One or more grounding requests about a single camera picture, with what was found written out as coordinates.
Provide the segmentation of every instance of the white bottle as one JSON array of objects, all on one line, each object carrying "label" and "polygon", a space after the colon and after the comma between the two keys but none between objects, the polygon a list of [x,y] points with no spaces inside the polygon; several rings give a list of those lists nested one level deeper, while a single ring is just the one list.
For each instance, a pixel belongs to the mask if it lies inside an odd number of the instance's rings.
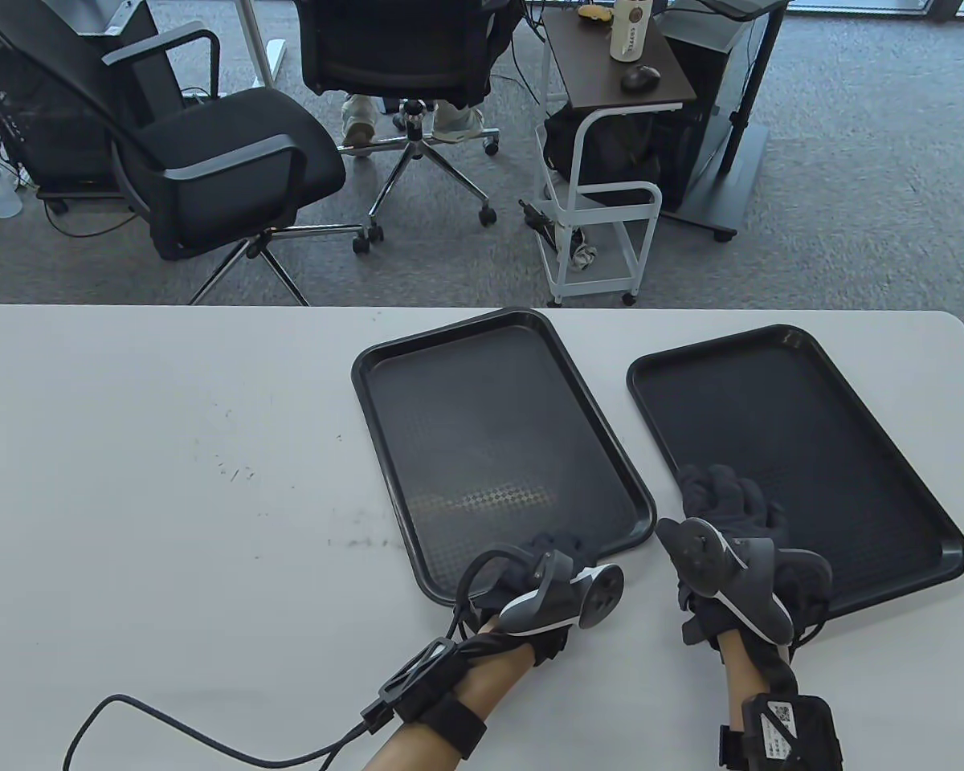
[{"label": "white bottle", "polygon": [[611,26],[611,58],[635,62],[643,55],[647,24],[654,0],[615,0],[614,25]]}]

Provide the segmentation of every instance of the black office chair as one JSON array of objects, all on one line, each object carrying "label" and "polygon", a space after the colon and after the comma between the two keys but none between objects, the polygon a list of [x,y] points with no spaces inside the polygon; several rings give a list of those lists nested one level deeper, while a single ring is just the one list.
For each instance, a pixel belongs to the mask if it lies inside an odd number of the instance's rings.
[{"label": "black office chair", "polygon": [[[209,102],[138,124],[116,73],[200,38],[210,42]],[[42,0],[0,0],[0,40],[74,92],[106,126],[122,194],[150,223],[161,257],[185,259],[235,243],[191,305],[242,257],[258,256],[307,305],[268,249],[273,239],[356,232],[354,252],[369,250],[362,225],[293,224],[302,206],[343,186],[342,156],[323,126],[282,92],[252,88],[219,99],[220,43],[199,23],[101,59]]]},{"label": "black office chair", "polygon": [[[368,212],[368,236],[382,241],[378,211],[410,161],[425,157],[482,202],[479,220],[496,221],[489,197],[434,150],[442,144],[423,131],[424,100],[456,107],[481,104],[489,70],[507,48],[522,18],[520,0],[295,0],[300,18],[303,80],[317,95],[327,91],[401,99],[404,136],[364,147],[340,147],[345,155],[402,150]],[[479,136],[488,155],[500,151],[500,131]]]}]

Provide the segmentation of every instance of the black glove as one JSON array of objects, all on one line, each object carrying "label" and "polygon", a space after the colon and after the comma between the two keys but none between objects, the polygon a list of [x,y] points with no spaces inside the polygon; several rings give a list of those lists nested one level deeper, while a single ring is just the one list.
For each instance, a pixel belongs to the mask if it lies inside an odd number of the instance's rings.
[{"label": "black glove", "polygon": [[[580,537],[567,532],[557,532],[554,535],[542,532],[529,543],[523,544],[522,549],[534,555],[533,567],[527,569],[523,565],[518,565],[517,562],[509,562],[492,588],[478,598],[474,598],[472,605],[478,613],[474,619],[468,621],[474,631],[478,631],[489,619],[500,613],[512,599],[519,598],[522,594],[538,587],[538,581],[533,573],[545,552],[556,549],[570,556],[574,561],[575,573],[582,568],[592,568],[596,565],[596,550],[582,543]],[[533,634],[528,638],[521,638],[521,642],[522,645],[528,643],[533,647],[536,652],[536,666],[538,666],[564,650],[567,644],[567,627]]]},{"label": "black glove", "polygon": [[[779,504],[768,504],[761,488],[750,479],[736,477],[728,466],[711,466],[706,470],[695,466],[678,469],[678,487],[685,517],[699,517],[728,539],[736,537],[769,537],[775,546],[788,546],[788,522]],[[783,605],[786,599],[779,596]],[[678,605],[691,610],[700,632],[714,650],[717,636],[745,625],[716,599],[695,594],[684,583],[678,583]]]}]

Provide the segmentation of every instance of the black bag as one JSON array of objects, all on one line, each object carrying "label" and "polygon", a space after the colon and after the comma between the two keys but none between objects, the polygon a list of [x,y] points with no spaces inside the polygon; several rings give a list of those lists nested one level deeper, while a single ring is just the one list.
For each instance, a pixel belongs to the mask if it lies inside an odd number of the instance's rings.
[{"label": "black bag", "polygon": [[[574,137],[587,114],[569,104],[545,119],[545,164],[566,180],[571,178]],[[657,184],[661,165],[651,143],[653,129],[652,114],[610,115],[597,120],[586,133],[578,184],[635,180]],[[587,197],[606,206],[649,203],[651,199],[646,190],[602,192],[588,194]]]}]

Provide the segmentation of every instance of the floor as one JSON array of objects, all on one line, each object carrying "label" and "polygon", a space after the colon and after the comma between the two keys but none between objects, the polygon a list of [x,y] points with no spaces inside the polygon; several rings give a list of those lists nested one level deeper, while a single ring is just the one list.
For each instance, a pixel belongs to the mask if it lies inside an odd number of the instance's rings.
[{"label": "floor", "polygon": [[[154,0],[162,28],[199,18],[224,45],[223,88],[253,69],[232,3]],[[259,3],[265,37],[285,37],[280,87],[333,133],[341,95],[317,98],[300,76],[292,4]],[[518,59],[535,84],[541,48],[524,27]],[[185,85],[206,86],[206,54],[174,61]],[[496,73],[516,76],[508,56]],[[496,80],[486,119],[500,155],[478,144],[448,156],[490,191],[500,214],[482,229],[471,199],[430,166],[410,169],[383,212],[386,242],[354,257],[346,238],[286,242],[276,253],[313,304],[541,305],[548,298],[533,236],[519,215],[529,188],[533,110],[520,84]],[[727,245],[663,222],[639,305],[646,308],[937,308],[964,320],[964,22],[934,26],[872,18],[784,23],[754,119],[771,140],[743,231]],[[349,159],[338,195],[301,220],[360,219],[394,157]],[[75,231],[118,212],[68,214]],[[0,302],[176,304],[209,275],[215,255],[158,259],[141,222],[99,239],[56,234],[41,206],[0,222]],[[240,265],[215,304],[287,304],[264,265]],[[617,296],[574,301],[615,306]]]}]

